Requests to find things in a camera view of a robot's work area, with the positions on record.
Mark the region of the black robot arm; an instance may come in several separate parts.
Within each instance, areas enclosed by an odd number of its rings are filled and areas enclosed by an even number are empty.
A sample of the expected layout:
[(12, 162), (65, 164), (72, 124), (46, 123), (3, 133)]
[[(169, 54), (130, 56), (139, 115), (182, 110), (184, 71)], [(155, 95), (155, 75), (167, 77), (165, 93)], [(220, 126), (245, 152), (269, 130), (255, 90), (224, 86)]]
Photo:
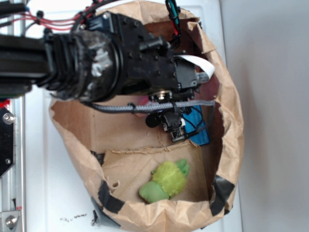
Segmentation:
[(163, 124), (174, 142), (202, 130), (197, 125), (181, 134), (183, 116), (195, 106), (188, 102), (199, 86), (195, 66), (178, 57), (163, 36), (122, 14), (92, 17), (85, 29), (70, 33), (46, 29), (41, 39), (2, 35), (1, 101), (34, 85), (100, 112), (147, 114), (147, 125)]

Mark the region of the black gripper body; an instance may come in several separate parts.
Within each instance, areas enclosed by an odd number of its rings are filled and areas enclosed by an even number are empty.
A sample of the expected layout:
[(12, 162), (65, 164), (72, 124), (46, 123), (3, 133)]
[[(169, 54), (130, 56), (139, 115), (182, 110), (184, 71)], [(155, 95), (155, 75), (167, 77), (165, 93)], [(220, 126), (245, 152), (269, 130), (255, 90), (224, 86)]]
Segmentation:
[[(196, 78), (195, 65), (183, 58), (176, 59), (176, 63), (177, 80), (180, 85), (179, 93), (182, 94), (187, 91), (190, 94), (189, 98), (193, 98), (193, 91), (199, 86)], [(185, 122), (183, 119), (183, 113), (186, 113), (189, 107), (192, 106), (180, 107), (176, 106), (176, 103), (173, 103), (172, 108), (160, 108), (156, 112), (152, 112), (147, 116), (147, 126), (155, 128), (161, 125), (163, 126), (164, 131), (171, 134), (172, 142), (182, 142), (200, 132), (200, 129), (189, 133), (184, 131)]]

